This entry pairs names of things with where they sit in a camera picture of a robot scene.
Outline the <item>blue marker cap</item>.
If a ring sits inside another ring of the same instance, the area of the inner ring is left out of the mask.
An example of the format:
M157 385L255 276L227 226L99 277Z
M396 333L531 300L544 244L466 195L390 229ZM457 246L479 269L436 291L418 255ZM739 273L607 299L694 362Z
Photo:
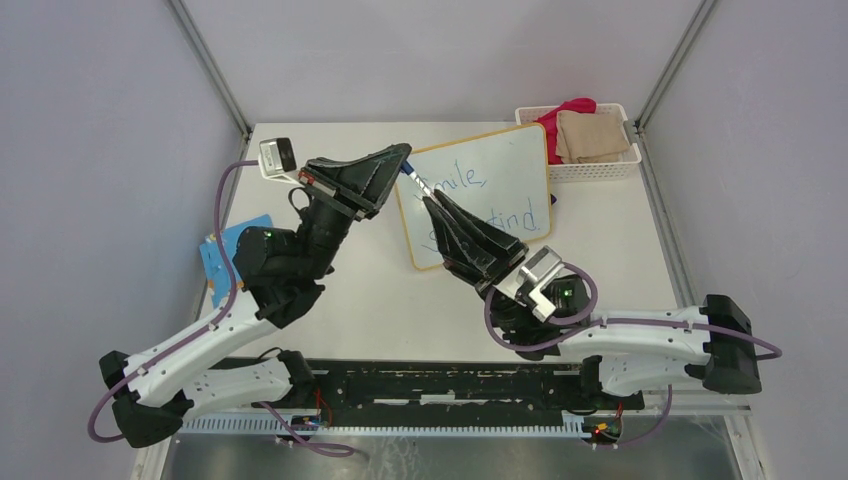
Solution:
M408 176L411 176L415 173L414 168L412 167L412 165L407 160L404 160L401 163L401 170L404 174L406 174Z

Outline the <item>yellow framed whiteboard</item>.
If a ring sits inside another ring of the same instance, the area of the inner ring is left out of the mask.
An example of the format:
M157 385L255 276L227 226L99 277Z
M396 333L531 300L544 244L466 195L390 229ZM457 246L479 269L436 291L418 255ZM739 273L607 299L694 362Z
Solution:
M546 132L537 123L419 149L408 163L428 187L525 243L553 230Z

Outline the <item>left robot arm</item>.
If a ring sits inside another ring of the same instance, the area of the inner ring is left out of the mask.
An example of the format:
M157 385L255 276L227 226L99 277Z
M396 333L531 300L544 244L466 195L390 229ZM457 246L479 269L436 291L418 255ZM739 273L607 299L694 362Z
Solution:
M118 436L135 448L156 444L186 422L247 404L302 407L314 376L303 356L238 359L234 352L303 317L324 292L323 279L351 226L375 217L411 154L394 144L363 158L314 158L297 170L307 198L296 229L250 226L233 255L224 255L231 282L211 315L143 352L112 351L99 362Z

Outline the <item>blue capped whiteboard marker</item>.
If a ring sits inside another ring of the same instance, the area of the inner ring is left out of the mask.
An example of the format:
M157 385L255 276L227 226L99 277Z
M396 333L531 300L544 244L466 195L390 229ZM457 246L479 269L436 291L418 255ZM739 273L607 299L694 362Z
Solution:
M415 183L418 190L422 194L422 198L431 198L433 195L433 189L428 185L428 183L424 180L424 178L419 175L415 170L412 170L408 173L408 177L412 182Z

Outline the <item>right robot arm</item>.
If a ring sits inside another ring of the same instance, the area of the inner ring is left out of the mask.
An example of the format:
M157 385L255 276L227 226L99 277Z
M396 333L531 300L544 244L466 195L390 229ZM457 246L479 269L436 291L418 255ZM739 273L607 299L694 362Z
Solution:
M530 254L440 190L422 203L445 269L483 299L491 338L534 361L581 357L577 392L591 408L688 379L718 394L757 394L760 362L782 354L754 336L751 320L727 295L680 309L600 310L596 282L550 247Z

